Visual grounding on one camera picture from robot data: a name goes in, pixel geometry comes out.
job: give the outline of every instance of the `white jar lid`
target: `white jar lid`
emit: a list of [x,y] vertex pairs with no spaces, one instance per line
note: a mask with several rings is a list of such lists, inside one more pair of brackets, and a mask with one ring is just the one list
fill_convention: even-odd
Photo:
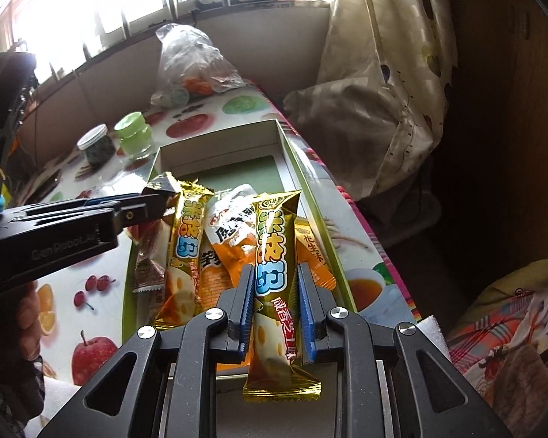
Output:
[[107,135],[107,127],[105,124],[98,125],[97,127],[92,128],[84,136],[82,136],[77,142],[77,148],[80,150],[85,150],[89,148],[99,139]]

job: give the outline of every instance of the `small candy wrapper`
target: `small candy wrapper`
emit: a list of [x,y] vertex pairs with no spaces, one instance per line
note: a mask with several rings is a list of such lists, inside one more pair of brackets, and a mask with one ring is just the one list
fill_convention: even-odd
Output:
[[294,218],[300,191],[262,194],[256,209],[254,356],[248,402],[319,398],[321,383],[302,370]]
[[233,288],[229,273],[211,246],[206,235],[201,242],[201,273],[199,297],[203,311],[217,306],[222,291]]
[[317,240],[313,235],[308,220],[304,217],[297,217],[294,220],[294,231],[296,234],[296,260],[298,263],[303,261],[308,263],[314,284],[318,287],[325,287],[333,291],[337,286],[337,281],[333,274],[327,268],[327,262],[317,245]]
[[167,201],[164,217],[143,222],[126,229],[129,237],[138,247],[133,291],[162,290],[165,285],[167,266],[167,245],[171,238],[175,218],[175,205],[180,196],[180,184],[170,172],[152,179],[142,191],[143,194],[162,194]]
[[162,289],[164,285],[164,264],[161,266],[152,260],[158,245],[158,233],[162,223],[162,219],[152,220],[127,229],[129,237],[138,246],[133,283],[135,293]]
[[200,184],[176,181],[175,206],[165,275],[165,303],[154,321],[156,329],[186,324],[201,311],[199,255],[203,236],[203,212],[213,192]]
[[205,232],[233,286],[237,286],[244,265],[253,265],[256,257],[255,195],[249,184],[242,184],[209,203],[205,216]]
[[155,289],[148,292],[148,322],[154,324],[154,319],[164,305],[164,292],[161,289]]

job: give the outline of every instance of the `beige curtain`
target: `beige curtain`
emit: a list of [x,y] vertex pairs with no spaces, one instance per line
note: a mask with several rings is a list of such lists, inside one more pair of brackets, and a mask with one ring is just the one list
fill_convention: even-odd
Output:
[[454,64],[448,0],[335,0],[317,85],[289,94],[285,109],[359,200],[437,146]]

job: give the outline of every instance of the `finger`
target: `finger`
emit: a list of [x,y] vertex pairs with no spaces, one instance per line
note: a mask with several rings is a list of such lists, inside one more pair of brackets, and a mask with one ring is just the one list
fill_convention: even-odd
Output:
[[38,318],[41,305],[38,299],[37,292],[31,290],[20,300],[16,319],[22,329],[26,329],[33,324]]
[[41,325],[38,321],[31,324],[20,335],[20,352],[26,360],[35,360],[41,352]]

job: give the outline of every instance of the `wooden cabinet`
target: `wooden cabinet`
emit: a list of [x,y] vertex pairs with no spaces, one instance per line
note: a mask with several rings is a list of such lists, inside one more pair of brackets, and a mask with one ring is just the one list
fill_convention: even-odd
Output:
[[535,0],[450,0],[459,49],[435,152],[434,232],[471,296],[548,257],[548,18]]

